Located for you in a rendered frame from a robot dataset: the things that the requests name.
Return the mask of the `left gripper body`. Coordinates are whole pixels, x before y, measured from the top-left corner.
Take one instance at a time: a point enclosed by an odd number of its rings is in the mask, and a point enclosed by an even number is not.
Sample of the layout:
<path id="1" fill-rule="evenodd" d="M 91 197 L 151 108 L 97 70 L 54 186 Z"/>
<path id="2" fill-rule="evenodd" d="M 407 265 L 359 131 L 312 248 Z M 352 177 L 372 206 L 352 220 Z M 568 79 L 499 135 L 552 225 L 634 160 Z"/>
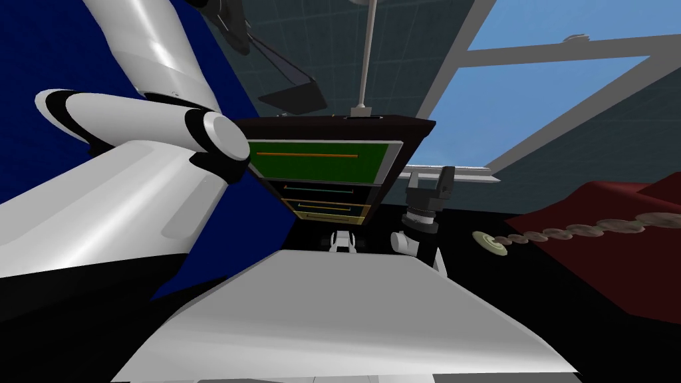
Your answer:
<path id="1" fill-rule="evenodd" d="M 250 39 L 242 0 L 185 0 L 199 11 L 240 55 L 250 53 Z"/>

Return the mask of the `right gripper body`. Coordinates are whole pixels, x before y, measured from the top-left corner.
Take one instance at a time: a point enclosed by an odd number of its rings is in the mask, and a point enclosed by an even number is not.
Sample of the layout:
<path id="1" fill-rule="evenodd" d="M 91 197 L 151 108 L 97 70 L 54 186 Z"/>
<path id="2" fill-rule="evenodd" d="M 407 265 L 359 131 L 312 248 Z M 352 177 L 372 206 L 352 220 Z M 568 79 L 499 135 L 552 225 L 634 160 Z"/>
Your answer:
<path id="1" fill-rule="evenodd" d="M 435 213 L 443 210 L 444 195 L 437 189 L 406 188 L 406 204 L 410 209 Z"/>

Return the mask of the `dark drawer front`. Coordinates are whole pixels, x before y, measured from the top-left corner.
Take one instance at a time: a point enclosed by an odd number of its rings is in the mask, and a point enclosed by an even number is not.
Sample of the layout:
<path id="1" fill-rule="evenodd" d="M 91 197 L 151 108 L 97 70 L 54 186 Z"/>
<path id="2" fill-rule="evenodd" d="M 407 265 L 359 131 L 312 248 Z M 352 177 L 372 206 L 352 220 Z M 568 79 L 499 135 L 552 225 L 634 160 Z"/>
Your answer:
<path id="1" fill-rule="evenodd" d="M 330 182 L 302 182 L 295 180 L 264 180 L 283 199 L 299 199 L 309 201 L 327 201 L 333 203 L 349 203 L 358 205 L 370 205 L 377 194 L 379 187 L 364 184 L 330 183 Z M 283 186 L 299 188 L 333 188 L 338 190 L 354 190 L 353 194 L 325 193 L 309 191 L 287 191 Z"/>

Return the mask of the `dark brown drawer cabinet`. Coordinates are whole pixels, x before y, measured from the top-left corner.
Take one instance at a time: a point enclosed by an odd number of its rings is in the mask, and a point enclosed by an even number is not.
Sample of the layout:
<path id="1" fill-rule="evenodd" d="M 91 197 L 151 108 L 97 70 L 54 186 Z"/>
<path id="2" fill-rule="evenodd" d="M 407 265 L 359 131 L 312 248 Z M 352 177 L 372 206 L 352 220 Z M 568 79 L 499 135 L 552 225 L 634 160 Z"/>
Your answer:
<path id="1" fill-rule="evenodd" d="M 378 206 L 390 191 L 394 182 L 406 167 L 408 160 L 414 155 L 422 140 L 429 135 L 435 124 L 431 120 L 419 118 L 384 115 L 370 118 L 351 118 L 349 116 L 286 116 L 241 119 L 236 122 L 248 142 L 250 140 L 399 140 L 403 142 L 397 158 L 381 184 L 364 184 L 378 186 L 369 209 L 364 216 L 363 224 L 369 222 Z M 283 198 L 249 166 L 250 172 L 275 197 L 290 209 Z"/>

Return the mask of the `ochre drawer front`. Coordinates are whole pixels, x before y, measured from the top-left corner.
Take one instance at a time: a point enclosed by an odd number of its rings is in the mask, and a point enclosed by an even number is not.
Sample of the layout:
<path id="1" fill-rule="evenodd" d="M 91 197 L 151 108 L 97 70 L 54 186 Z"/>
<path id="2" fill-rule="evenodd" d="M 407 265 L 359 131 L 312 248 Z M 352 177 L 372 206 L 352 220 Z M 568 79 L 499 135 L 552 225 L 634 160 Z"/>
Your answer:
<path id="1" fill-rule="evenodd" d="M 360 216 L 365 216 L 368 209 L 369 205 L 358 205 L 358 204 L 349 204 L 349 203 L 333 203 L 333 202 L 327 202 L 327 201 L 309 201 L 309 200 L 299 200 L 299 199 L 283 199 L 283 201 L 287 204 L 288 207 L 290 207 L 293 211 L 307 211 L 307 212 L 325 212 L 325 213 L 349 213 L 350 215 L 360 215 Z M 322 204 L 338 204 L 338 205 L 348 205 L 353 208 L 351 212 L 349 211 L 323 211 L 323 210 L 317 210 L 317 209 L 304 209 L 300 210 L 297 209 L 296 202 L 298 201 L 303 201 L 305 203 L 322 203 Z"/>

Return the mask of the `green drawer front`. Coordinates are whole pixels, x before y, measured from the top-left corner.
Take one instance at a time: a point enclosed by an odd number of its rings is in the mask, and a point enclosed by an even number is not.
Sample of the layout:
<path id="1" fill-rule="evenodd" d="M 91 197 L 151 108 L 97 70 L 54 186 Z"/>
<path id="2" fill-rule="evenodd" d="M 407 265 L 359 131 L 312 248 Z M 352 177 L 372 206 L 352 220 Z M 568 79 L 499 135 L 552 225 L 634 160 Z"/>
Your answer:
<path id="1" fill-rule="evenodd" d="M 347 184 L 381 184 L 403 142 L 399 140 L 250 140 L 251 164 L 258 176 Z M 358 154 L 359 158 L 257 156 L 256 152 Z"/>

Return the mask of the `large grey-framed window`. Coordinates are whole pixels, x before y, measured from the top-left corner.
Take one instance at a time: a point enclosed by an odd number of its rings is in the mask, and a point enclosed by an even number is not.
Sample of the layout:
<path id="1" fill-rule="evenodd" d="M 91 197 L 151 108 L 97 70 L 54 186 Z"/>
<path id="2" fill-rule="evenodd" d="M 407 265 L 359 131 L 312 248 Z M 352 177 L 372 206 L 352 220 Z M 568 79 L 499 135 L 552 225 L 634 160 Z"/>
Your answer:
<path id="1" fill-rule="evenodd" d="M 408 37 L 407 60 L 446 54 L 473 0 L 394 0 Z M 570 35 L 603 43 L 681 37 L 681 0 L 496 0 L 470 50 L 559 45 Z M 457 70 L 429 114 L 434 131 L 414 164 L 482 166 L 622 80 L 652 54 L 471 66 Z M 565 172 L 588 180 L 651 182 L 681 171 L 681 80 L 671 75 L 624 97 L 507 167 L 501 180 Z"/>

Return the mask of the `black flat panel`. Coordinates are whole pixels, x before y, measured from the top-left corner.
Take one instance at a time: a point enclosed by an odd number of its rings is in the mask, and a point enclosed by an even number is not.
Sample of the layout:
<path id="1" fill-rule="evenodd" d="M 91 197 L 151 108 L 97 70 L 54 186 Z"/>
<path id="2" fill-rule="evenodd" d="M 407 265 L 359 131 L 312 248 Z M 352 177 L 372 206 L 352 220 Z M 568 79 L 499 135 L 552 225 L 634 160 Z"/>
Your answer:
<path id="1" fill-rule="evenodd" d="M 292 115 L 302 115 L 328 108 L 316 80 L 300 67 L 248 34 L 250 43 L 291 83 L 293 87 L 261 95 L 258 101 Z"/>

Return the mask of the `pale yellow drawer front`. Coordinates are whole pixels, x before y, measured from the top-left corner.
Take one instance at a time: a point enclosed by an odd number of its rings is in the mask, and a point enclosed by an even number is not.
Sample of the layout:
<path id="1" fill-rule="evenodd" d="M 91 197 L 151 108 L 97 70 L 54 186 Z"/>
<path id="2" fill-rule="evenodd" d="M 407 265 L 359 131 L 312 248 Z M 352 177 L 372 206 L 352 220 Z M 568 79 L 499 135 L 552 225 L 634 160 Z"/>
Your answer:
<path id="1" fill-rule="evenodd" d="M 350 215 L 349 213 L 325 213 L 294 211 L 299 219 L 311 221 L 324 221 L 329 223 L 343 223 L 349 225 L 362 225 L 364 217 L 360 215 Z"/>

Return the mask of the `grey lamp pole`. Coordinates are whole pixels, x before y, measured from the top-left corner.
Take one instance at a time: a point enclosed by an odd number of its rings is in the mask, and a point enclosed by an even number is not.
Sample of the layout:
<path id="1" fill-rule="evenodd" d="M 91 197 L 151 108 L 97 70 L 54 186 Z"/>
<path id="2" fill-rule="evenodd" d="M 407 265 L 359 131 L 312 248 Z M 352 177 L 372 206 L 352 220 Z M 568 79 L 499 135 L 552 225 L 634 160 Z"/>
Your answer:
<path id="1" fill-rule="evenodd" d="M 370 52 L 372 47 L 372 36 L 374 31 L 374 22 L 376 15 L 376 8 L 378 5 L 378 0 L 366 0 L 368 6 L 368 13 L 366 18 L 366 34 L 364 40 L 364 51 L 362 58 L 362 70 L 360 76 L 360 86 L 358 95 L 357 106 L 351 108 L 350 117 L 351 118 L 370 118 L 371 117 L 371 107 L 367 107 L 364 104 L 365 94 L 366 94 L 366 83 L 368 79 L 368 70 L 370 63 Z"/>

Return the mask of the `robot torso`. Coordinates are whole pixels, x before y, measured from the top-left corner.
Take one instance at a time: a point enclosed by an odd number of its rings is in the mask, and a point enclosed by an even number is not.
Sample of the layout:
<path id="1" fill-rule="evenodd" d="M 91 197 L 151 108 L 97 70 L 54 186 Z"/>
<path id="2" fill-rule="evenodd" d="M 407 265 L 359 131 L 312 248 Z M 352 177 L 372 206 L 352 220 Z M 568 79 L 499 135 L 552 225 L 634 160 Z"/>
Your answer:
<path id="1" fill-rule="evenodd" d="M 277 251 L 191 300 L 117 381 L 568 373 L 541 337 L 408 255 Z"/>

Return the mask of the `dark red sofa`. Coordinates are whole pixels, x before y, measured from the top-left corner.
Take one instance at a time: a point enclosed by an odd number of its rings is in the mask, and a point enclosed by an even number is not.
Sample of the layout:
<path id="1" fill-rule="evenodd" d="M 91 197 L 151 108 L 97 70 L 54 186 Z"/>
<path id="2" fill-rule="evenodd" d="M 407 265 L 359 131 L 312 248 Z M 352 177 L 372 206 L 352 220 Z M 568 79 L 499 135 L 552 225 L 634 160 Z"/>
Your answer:
<path id="1" fill-rule="evenodd" d="M 651 212 L 681 214 L 681 172 L 653 183 L 589 182 L 565 199 L 507 220 L 540 232 Z M 539 248 L 630 315 L 681 324 L 681 229 L 550 239 Z"/>

